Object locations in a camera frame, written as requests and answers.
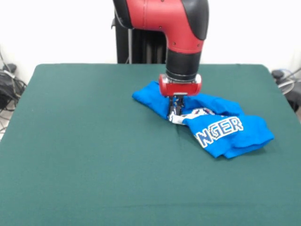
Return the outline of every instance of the table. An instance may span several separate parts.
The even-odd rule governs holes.
[[[213,158],[131,98],[164,65],[38,65],[0,144],[0,225],[300,225],[301,126],[267,68],[199,71],[275,140]]]

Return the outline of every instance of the blue t-shirt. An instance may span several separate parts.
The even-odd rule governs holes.
[[[274,139],[264,119],[245,115],[239,104],[206,94],[184,97],[182,116],[169,115],[169,98],[152,81],[133,98],[163,119],[186,125],[200,145],[213,157],[233,158],[257,150]]]

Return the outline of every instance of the cable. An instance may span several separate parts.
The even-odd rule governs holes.
[[[285,91],[285,92],[282,92],[282,94],[283,94],[283,95],[288,94],[289,92],[291,92],[291,91],[293,90],[294,87],[295,87],[295,83],[293,83],[293,84],[291,85],[290,89],[288,89],[288,90]]]
[[[8,67],[8,65],[5,63],[5,61],[3,59],[3,56],[1,54],[1,49],[0,49],[0,59],[1,59],[2,63],[4,64],[4,66],[6,66],[6,68],[8,69],[8,71],[11,72],[10,67]]]
[[[8,104],[13,101],[16,107],[26,87],[27,85],[14,74],[0,70],[0,109],[14,111],[8,109]]]
[[[290,74],[292,74],[292,72],[291,72],[290,70],[285,69],[285,68],[280,68],[280,69],[278,69],[278,70],[280,70],[280,71],[285,71],[285,72],[289,72]]]
[[[7,129],[7,126],[6,126],[6,127],[3,127],[2,129],[0,129],[0,133],[1,133],[2,131],[6,130],[6,129]]]
[[[287,75],[287,76],[284,76],[283,78],[280,79],[280,81],[283,81],[283,80],[285,80],[285,79],[288,79],[288,78],[294,76],[294,75],[295,75],[296,73],[298,73],[299,71],[301,71],[301,67],[300,67],[299,69],[297,69],[295,72],[290,73],[290,74]]]
[[[298,83],[298,82],[301,82],[301,79],[286,81],[286,82],[281,83],[280,85],[278,85],[278,88],[282,88],[284,86],[287,86],[287,85],[290,85],[290,84],[294,84],[294,83]]]
[[[8,119],[8,118],[5,118],[5,117],[3,117],[3,116],[1,116],[0,115],[0,118],[2,118],[2,119],[5,119],[5,120],[7,120],[7,121],[9,121],[10,119]]]

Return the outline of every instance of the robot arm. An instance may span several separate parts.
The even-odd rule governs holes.
[[[206,39],[207,0],[113,0],[118,20],[128,29],[162,31],[167,40],[166,74],[160,75],[164,96],[196,95],[198,67]]]

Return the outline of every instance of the black cable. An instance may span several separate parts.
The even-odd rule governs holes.
[[[6,130],[6,129],[7,129],[7,126],[6,126],[6,127],[3,127],[2,129],[0,129],[0,133],[1,133],[2,131]]]
[[[285,80],[285,79],[288,79],[288,78],[294,76],[294,75],[295,75],[296,73],[298,73],[299,71],[301,71],[301,67],[298,68],[298,69],[297,69],[296,71],[294,71],[293,73],[290,73],[289,75],[284,76],[282,79],[280,79],[280,81],[283,81],[283,80]]]
[[[7,121],[9,121],[10,119],[8,119],[8,118],[5,118],[5,117],[3,117],[3,116],[1,116],[0,115],[0,118],[2,118],[2,119],[5,119],[5,120],[7,120]]]
[[[16,107],[26,87],[27,85],[22,80],[0,70],[0,109],[14,111],[14,109],[8,109],[8,104],[13,102]]]
[[[11,72],[10,67],[8,67],[8,65],[5,63],[5,61],[3,59],[3,56],[1,54],[1,50],[0,50],[0,59],[1,59],[2,63],[4,64],[4,66],[8,69],[8,71]]]

